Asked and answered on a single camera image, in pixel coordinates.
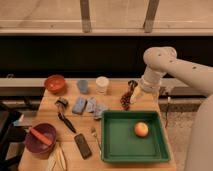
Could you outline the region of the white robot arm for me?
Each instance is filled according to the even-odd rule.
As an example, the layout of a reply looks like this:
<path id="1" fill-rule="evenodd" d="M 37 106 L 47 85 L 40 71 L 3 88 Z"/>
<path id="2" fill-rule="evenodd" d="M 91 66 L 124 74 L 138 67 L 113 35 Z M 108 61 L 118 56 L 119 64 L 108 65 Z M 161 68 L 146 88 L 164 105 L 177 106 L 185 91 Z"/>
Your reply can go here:
<path id="1" fill-rule="evenodd" d="M 192 127 L 184 171 L 213 171 L 213 67 L 178 59 L 173 47 L 151 47 L 143 60 L 146 69 L 131 103 L 143 92 L 158 92 L 166 73 L 206 96 Z"/>

